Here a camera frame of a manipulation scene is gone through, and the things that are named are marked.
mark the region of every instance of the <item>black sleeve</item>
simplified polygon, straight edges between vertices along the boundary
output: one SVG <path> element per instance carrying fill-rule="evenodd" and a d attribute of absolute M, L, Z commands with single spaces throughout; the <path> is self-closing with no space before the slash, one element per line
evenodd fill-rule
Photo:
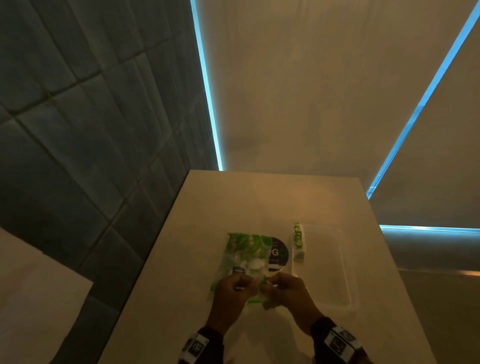
<path fill-rule="evenodd" d="M 310 335 L 313 338 L 313 348 L 315 350 L 315 361 L 317 364 L 344 363 L 343 360 L 339 361 L 339 356 L 324 344 L 324 340 L 334 327 L 336 327 L 336 324 L 330 318 L 321 317 L 315 321 L 310 328 Z M 355 352 L 349 363 L 360 363 L 365 358 L 368 358 L 367 353 L 365 350 L 359 349 Z"/>
<path fill-rule="evenodd" d="M 196 338 L 189 339 L 183 347 L 179 364 L 188 364 L 185 356 L 190 358 L 196 357 L 195 364 L 223 364 L 223 336 L 212 328 L 201 328 L 197 331 L 197 335 L 208 340 L 208 343 L 202 347 L 201 343 L 195 342 Z"/>

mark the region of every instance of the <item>transparent plastic container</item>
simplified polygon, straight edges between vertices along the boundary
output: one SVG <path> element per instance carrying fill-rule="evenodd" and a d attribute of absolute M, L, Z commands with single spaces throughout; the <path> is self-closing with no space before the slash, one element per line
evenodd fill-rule
<path fill-rule="evenodd" d="M 293 262 L 293 274 L 303 279 L 324 315 L 355 312 L 358 289 L 348 236 L 331 226 L 303 225 L 303 228 L 305 258 L 303 263 Z"/>

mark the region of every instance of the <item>blue light strip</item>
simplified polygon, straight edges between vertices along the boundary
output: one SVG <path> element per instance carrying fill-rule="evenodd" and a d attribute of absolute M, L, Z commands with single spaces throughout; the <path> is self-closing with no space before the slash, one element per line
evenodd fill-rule
<path fill-rule="evenodd" d="M 455 42 L 453 43 L 452 47 L 447 53 L 447 56 L 445 57 L 444 61 L 440 65 L 440 68 L 438 69 L 437 73 L 435 74 L 435 77 L 433 78 L 432 82 L 430 82 L 430 85 L 427 88 L 427 91 L 423 94 L 423 97 L 421 98 L 419 104 L 415 108 L 415 111 L 413 111 L 412 116 L 410 117 L 410 120 L 407 122 L 405 125 L 405 128 L 403 128 L 402 133 L 400 133 L 400 136 L 396 140 L 392 150 L 387 156 L 387 159 L 383 163 L 382 167 L 380 168 L 377 176 L 373 180 L 373 183 L 371 187 L 367 191 L 367 197 L 370 200 L 370 197 L 372 196 L 373 192 L 377 188 L 378 184 L 380 183 L 380 180 L 384 176 L 386 170 L 390 166 L 390 163 L 392 163 L 393 158 L 395 158 L 395 155 L 397 154 L 398 150 L 402 146 L 403 142 L 407 138 L 408 133 L 413 127 L 413 124 L 415 124 L 415 121 L 417 120 L 418 116 L 422 112 L 423 108 L 427 104 L 427 101 L 430 99 L 430 96 L 432 96 L 432 93 L 434 92 L 435 88 L 437 87 L 438 83 L 444 76 L 446 70 L 450 66 L 450 64 L 453 61 L 453 58 L 455 58 L 456 54 L 458 53 L 458 50 L 462 46 L 463 42 L 467 38 L 468 34 L 473 28 L 473 25 L 475 25 L 477 19 L 480 16 L 480 0 L 477 2 L 475 7 L 472 10 L 472 13 L 468 17 L 467 21 L 465 22 L 465 25 L 463 26 L 462 30 L 460 31 L 460 34 L 457 36 L 455 39 Z"/>
<path fill-rule="evenodd" d="M 216 159 L 217 159 L 217 162 L 218 162 L 218 170 L 223 170 L 222 157 L 220 156 L 220 145 L 218 144 L 218 135 L 216 133 L 215 116 L 214 116 L 214 113 L 213 113 L 212 96 L 210 95 L 210 85 L 208 83 L 207 66 L 206 66 L 206 63 L 205 63 L 205 55 L 204 55 L 204 46 L 202 44 L 202 36 L 200 34 L 200 23 L 198 22 L 197 4 L 196 4 L 195 0 L 190 0 L 190 4 L 192 6 L 193 25 L 195 27 L 195 35 L 197 37 L 198 53 L 199 53 L 199 56 L 200 56 L 200 64 L 202 66 L 202 74 L 203 74 L 203 77 L 204 77 L 204 85 L 205 85 L 205 93 L 206 93 L 206 96 L 207 96 L 208 112 L 210 114 L 210 122 L 212 124 L 213 141 L 215 143 L 215 151 L 216 151 Z"/>
<path fill-rule="evenodd" d="M 480 229 L 469 228 L 440 228 L 434 226 L 405 226 L 405 225 L 380 225 L 382 230 L 416 230 L 416 231 L 435 231 L 435 232 L 462 232 L 469 234 L 480 234 Z"/>

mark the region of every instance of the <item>tabletop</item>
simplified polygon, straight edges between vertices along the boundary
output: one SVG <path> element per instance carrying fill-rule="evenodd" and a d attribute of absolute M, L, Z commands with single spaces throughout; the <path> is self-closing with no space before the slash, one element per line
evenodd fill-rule
<path fill-rule="evenodd" d="M 205 324 L 227 233 L 286 239 L 297 221 L 350 236 L 358 306 L 331 318 L 376 364 L 435 364 L 357 178 L 205 170 L 185 180 L 100 364 L 176 363 L 188 336 Z M 285 308 L 247 306 L 225 336 L 225 363 L 311 363 L 313 341 Z"/>

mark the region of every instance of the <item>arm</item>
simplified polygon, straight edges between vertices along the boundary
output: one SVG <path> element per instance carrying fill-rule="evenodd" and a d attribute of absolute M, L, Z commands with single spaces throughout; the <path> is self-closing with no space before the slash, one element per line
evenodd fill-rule
<path fill-rule="evenodd" d="M 220 280 L 207 323 L 187 340 L 179 363 L 223 364 L 223 337 L 239 318 L 248 299 L 258 293 L 259 285 L 259 281 L 241 273 Z"/>
<path fill-rule="evenodd" d="M 273 306 L 285 306 L 299 328 L 313 338 L 315 360 L 318 364 L 372 364 L 355 337 L 318 310 L 302 279 L 277 273 L 267 278 L 267 282 L 269 284 L 262 285 L 260 290 Z M 342 360 L 340 355 L 347 358 L 347 361 Z"/>

